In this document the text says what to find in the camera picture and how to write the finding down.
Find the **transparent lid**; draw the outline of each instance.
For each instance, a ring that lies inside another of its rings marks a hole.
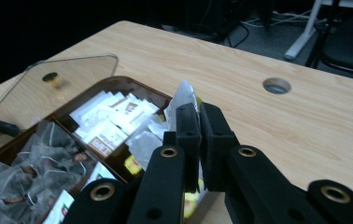
[[[117,64],[115,55],[35,63],[0,99],[0,120],[28,129],[93,84],[112,77]]]

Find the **light wood tabletop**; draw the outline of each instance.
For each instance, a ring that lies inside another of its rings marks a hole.
[[[128,21],[53,58],[108,53],[119,58],[116,76],[168,95],[187,80],[221,108],[241,144],[262,150],[292,184],[306,189],[313,180],[330,179],[353,189],[353,79]],[[265,90],[272,77],[287,81],[290,91]],[[0,95],[10,83],[0,85]],[[209,194],[195,221],[231,223],[223,197]]]

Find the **white desk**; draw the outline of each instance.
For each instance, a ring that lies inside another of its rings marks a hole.
[[[303,33],[299,36],[299,38],[296,39],[293,45],[290,46],[288,51],[285,53],[284,58],[286,60],[295,59],[296,56],[301,51],[301,49],[304,47],[304,45],[307,43],[307,41],[316,31],[314,29],[314,22],[317,18],[317,14],[321,8],[321,5],[331,5],[331,4],[332,4],[332,0],[316,0],[311,10],[308,22],[305,25]],[[340,2],[340,7],[353,7],[353,0],[342,0]]]

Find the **brown tray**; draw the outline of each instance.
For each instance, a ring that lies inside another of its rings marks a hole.
[[[72,133],[78,127],[75,121],[69,116],[69,114],[76,110],[79,106],[83,105],[85,102],[90,100],[98,92],[113,92],[116,93],[120,91],[124,95],[129,92],[135,95],[139,99],[147,99],[148,101],[155,104],[160,108],[160,114],[168,106],[171,97],[165,95],[159,91],[152,89],[132,78],[129,77],[109,77],[99,81],[92,87],[88,88],[86,91],[75,97],[70,102],[63,105],[61,108],[57,109],[47,117],[46,120],[54,121],[56,124],[60,125],[66,132],[68,132],[72,137]],[[24,145],[29,140],[30,136],[35,132],[36,125],[29,128],[27,131],[18,135],[15,139],[10,141],[8,144],[0,148],[0,162],[10,165],[16,158],[17,153],[19,153]],[[95,154],[94,150],[91,150],[87,145],[82,143],[80,140],[76,139],[76,142],[83,148]],[[116,175],[121,181],[129,182],[135,177],[142,175],[143,172],[132,175],[127,168],[124,166],[124,161],[131,155],[126,145],[121,145],[118,147],[109,157],[106,159],[101,159],[98,156],[98,161],[101,161],[105,166],[107,166],[113,174]],[[83,182],[79,183],[74,190],[80,190],[83,186]]]

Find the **yellow object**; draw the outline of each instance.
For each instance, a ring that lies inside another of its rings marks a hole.
[[[124,161],[124,166],[128,171],[130,171],[132,175],[137,175],[142,170],[142,166],[138,163],[138,161],[135,160],[133,155],[129,156]]]

